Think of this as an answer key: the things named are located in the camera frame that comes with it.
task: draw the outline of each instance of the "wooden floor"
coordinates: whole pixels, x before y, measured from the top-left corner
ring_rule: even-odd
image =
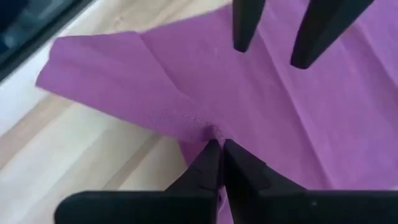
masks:
[[[58,36],[152,27],[228,0],[97,0]],[[34,86],[52,40],[0,83],[0,223],[53,223],[82,190],[165,189],[186,165],[176,140]]]

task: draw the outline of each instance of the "purple fabric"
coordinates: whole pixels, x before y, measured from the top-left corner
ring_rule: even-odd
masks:
[[[231,8],[58,39],[37,85],[180,140],[234,139],[309,189],[398,186],[398,1],[376,1],[308,70],[289,65],[307,1],[270,0],[245,54]],[[231,223],[228,207],[220,223]]]

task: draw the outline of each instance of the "purple cloth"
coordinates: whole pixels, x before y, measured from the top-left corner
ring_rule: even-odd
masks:
[[[289,65],[307,1],[270,0],[247,53],[231,8],[58,39],[37,85],[180,140],[234,139],[309,189],[398,186],[397,1],[376,1],[308,70]],[[231,223],[228,207],[220,223]]]

